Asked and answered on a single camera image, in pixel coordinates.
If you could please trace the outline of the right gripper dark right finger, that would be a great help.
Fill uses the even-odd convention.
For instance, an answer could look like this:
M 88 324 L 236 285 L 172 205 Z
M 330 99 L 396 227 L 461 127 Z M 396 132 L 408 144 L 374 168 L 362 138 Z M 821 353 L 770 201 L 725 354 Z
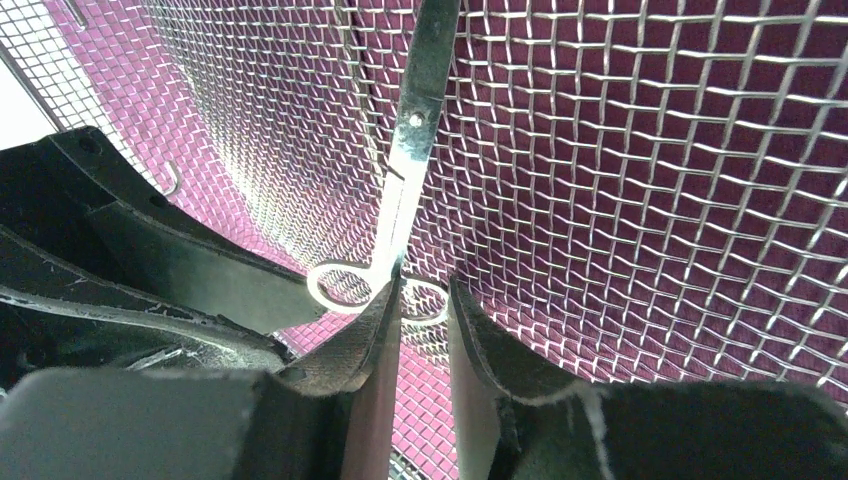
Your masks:
M 496 325 L 459 281 L 448 334 L 463 479 L 843 479 L 847 418 L 772 381 L 595 383 Z

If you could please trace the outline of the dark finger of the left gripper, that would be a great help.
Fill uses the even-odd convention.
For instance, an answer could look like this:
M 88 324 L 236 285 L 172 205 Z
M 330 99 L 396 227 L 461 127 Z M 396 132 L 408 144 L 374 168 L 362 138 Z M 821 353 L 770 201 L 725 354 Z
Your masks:
M 262 334 L 324 314 L 302 275 L 172 204 L 93 127 L 2 151 L 1 222 L 100 279 Z
M 271 337 L 222 316 L 100 285 L 4 285 L 1 382 L 57 367 L 268 370 L 288 359 Z

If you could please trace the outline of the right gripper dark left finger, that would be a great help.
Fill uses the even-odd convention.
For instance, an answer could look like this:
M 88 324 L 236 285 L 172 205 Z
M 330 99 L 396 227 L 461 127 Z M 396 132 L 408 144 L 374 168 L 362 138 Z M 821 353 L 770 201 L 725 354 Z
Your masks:
M 5 479 L 385 479 L 399 278 L 279 373 L 51 368 L 1 406 Z

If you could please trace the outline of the metal mesh instrument tray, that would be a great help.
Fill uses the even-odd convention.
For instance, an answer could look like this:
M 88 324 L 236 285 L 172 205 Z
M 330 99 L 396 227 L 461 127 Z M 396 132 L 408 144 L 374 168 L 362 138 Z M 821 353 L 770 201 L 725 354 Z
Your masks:
M 5 479 L 843 479 L 843 1 L 5 1 Z

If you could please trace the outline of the magenta surgical wrap cloth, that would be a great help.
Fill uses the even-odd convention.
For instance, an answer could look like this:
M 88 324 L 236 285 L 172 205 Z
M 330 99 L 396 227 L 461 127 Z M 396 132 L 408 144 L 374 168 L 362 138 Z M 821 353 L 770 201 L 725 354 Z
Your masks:
M 5 1 L 63 127 L 236 244 L 370 256 L 416 1 Z M 847 401 L 847 5 L 463 1 L 406 270 L 603 383 Z

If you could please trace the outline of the steel surgical scissors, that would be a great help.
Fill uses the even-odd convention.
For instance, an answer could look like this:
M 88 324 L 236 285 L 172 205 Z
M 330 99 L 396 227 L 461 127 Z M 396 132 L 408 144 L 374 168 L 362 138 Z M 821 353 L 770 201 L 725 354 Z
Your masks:
M 454 52 L 460 3 L 424 1 L 418 11 L 402 78 L 398 115 L 383 175 L 380 208 L 371 262 L 341 260 L 322 262 L 312 268 L 306 285 L 320 305 L 342 314 L 358 314 L 370 302 L 350 303 L 330 296 L 319 285 L 329 272 L 359 277 L 375 296 L 388 283 L 399 280 L 409 288 L 435 293 L 444 303 L 449 293 L 439 284 L 401 273 L 412 227 L 423 192 Z

